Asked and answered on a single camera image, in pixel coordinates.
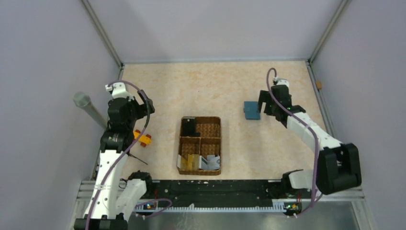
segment gray cylinder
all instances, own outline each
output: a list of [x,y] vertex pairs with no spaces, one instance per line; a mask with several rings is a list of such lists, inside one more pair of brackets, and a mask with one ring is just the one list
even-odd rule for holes
[[93,106],[89,95],[84,92],[77,92],[73,96],[73,102],[75,105],[89,114],[94,121],[97,122],[103,129],[107,128],[107,120],[99,113],[99,111]]

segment orange toy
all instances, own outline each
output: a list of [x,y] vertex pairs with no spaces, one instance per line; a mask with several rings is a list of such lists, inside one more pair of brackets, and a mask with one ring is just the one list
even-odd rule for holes
[[[139,131],[137,129],[133,133],[134,133],[134,139],[136,139],[139,136],[139,134],[141,133],[141,131]],[[151,135],[149,135],[149,134],[147,134],[145,136],[142,135],[138,141],[141,142],[142,147],[146,147],[147,145],[151,144]]]

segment table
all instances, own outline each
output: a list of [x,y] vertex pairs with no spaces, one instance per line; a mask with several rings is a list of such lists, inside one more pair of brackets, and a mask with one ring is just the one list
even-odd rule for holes
[[[301,105],[324,127],[304,61],[212,62],[125,65],[123,80],[143,89],[155,113],[146,130],[152,143],[136,144],[122,178],[141,170],[154,180],[280,179],[295,169],[311,169],[314,153],[274,117],[246,120],[244,101],[257,101],[266,90],[266,73],[275,67],[290,82],[293,105]],[[128,87],[136,95],[136,90]],[[180,120],[183,116],[218,116],[222,129],[222,170],[218,176],[179,175],[176,168]],[[137,121],[141,130],[145,118]]]

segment robotic arm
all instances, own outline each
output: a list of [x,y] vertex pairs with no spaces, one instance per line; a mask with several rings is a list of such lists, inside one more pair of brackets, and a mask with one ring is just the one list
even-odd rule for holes
[[[279,77],[273,78],[272,94],[280,104],[296,117],[304,121],[303,125],[296,118],[282,110],[272,99],[268,91],[260,91],[258,100],[258,112],[265,103],[264,113],[274,116],[287,129],[292,130],[302,141],[315,151],[315,138],[309,131],[309,127],[317,135],[319,156],[317,160],[316,185],[319,191],[325,195],[343,191],[361,184],[361,169],[358,149],[352,143],[343,144],[326,133],[316,124],[300,105],[292,105],[292,97],[289,94],[289,82]],[[294,189],[312,187],[312,170],[294,171],[288,174],[291,187]]]
[[[85,211],[84,218],[76,219],[75,230],[86,229],[86,218],[98,191],[100,193],[91,212],[88,229],[127,229],[128,219],[137,201],[147,191],[146,180],[149,175],[146,176],[140,173],[137,176],[134,173],[135,176],[132,175],[129,178],[126,188],[117,198],[120,174],[128,156],[124,155],[115,167],[112,169],[110,167],[134,141],[135,122],[147,115],[147,104],[150,114],[155,112],[152,100],[149,98],[145,100],[141,96],[144,104],[140,105],[135,97],[127,91],[125,84],[122,82],[114,83],[111,86],[106,85],[106,90],[111,93],[113,99],[108,102],[109,120],[107,129],[100,140],[99,171],[92,200]],[[107,174],[107,180],[102,185],[102,180]]]

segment woven basket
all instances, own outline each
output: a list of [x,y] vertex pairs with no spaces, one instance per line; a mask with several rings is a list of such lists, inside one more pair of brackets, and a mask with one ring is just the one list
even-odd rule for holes
[[178,168],[179,174],[215,176],[221,173],[221,120],[217,116],[196,117],[196,132],[200,137],[179,137],[178,154],[187,160],[189,154],[220,156],[220,169],[218,170],[185,170]]

